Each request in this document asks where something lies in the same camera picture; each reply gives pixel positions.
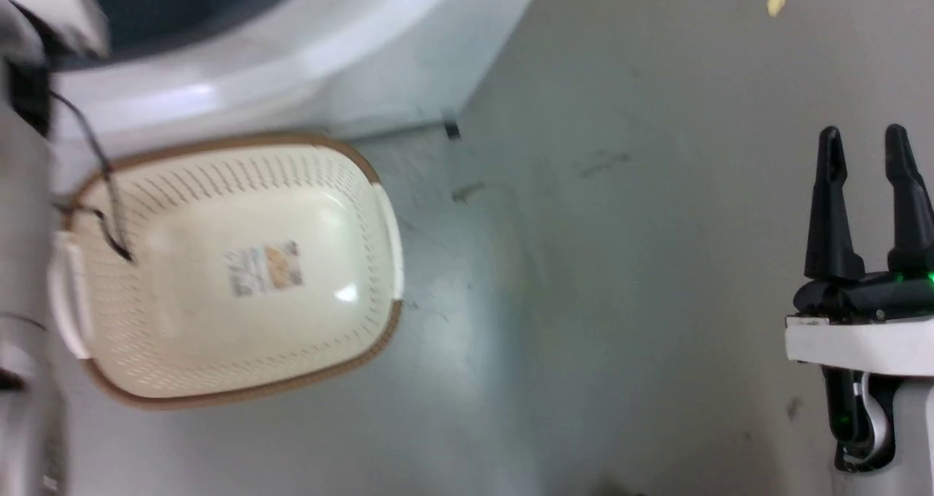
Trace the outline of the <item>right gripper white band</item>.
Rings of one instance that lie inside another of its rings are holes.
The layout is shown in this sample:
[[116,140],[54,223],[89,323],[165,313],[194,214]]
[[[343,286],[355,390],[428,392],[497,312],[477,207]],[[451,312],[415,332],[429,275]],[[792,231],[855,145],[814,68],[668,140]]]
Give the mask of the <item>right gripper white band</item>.
[[907,130],[897,123],[885,130],[885,176],[893,194],[891,272],[866,276],[855,253],[844,198],[847,176],[843,138],[828,126],[818,140],[805,250],[804,276],[815,281],[795,293],[795,310],[785,319],[785,356],[830,368],[931,377],[933,210]]

